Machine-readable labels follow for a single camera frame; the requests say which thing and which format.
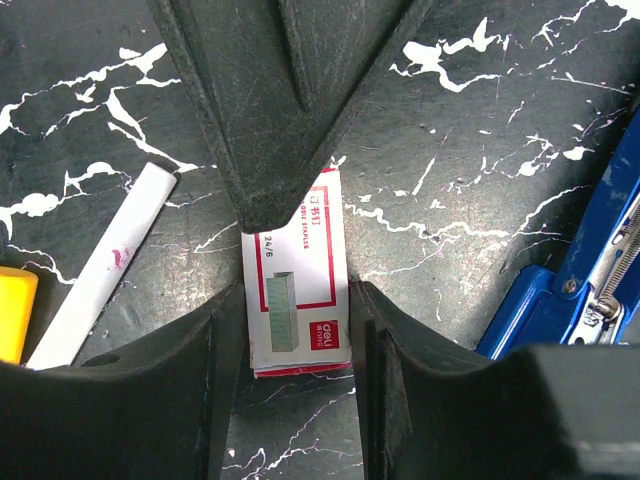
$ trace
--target blue stapler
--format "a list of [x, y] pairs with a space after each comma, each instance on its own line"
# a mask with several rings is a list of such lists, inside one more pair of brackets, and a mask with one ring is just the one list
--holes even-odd
[[640, 112], [589, 202], [556, 274], [522, 270], [476, 351], [531, 343], [618, 343], [640, 304]]

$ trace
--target screw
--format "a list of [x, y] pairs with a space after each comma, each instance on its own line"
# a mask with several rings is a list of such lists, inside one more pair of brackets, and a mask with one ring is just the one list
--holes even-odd
[[572, 278], [570, 280], [567, 280], [564, 285], [562, 286], [562, 291], [564, 293], [573, 293], [576, 291], [578, 284], [576, 283], [576, 281]]

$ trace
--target black plastic part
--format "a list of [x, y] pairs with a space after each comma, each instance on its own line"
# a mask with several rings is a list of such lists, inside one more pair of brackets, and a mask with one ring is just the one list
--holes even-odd
[[492, 363], [351, 285], [365, 478], [638, 478], [640, 349], [539, 346]]
[[432, 0], [148, 0], [240, 226], [286, 225]]
[[82, 367], [0, 364], [0, 476], [219, 478], [245, 330], [237, 285]]

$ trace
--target white and red box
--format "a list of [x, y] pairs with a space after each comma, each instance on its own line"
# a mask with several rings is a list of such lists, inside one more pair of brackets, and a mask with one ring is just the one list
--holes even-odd
[[[347, 367], [351, 347], [340, 172], [325, 169], [320, 174], [287, 226], [242, 234], [242, 256], [255, 375]], [[273, 351], [267, 279], [289, 273], [299, 341], [292, 351]]]

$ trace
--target gray rectangle on box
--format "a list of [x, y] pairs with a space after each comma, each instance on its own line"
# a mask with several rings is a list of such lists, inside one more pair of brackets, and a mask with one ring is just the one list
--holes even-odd
[[271, 350], [293, 352], [300, 344], [298, 307], [293, 272], [279, 272], [267, 278]]

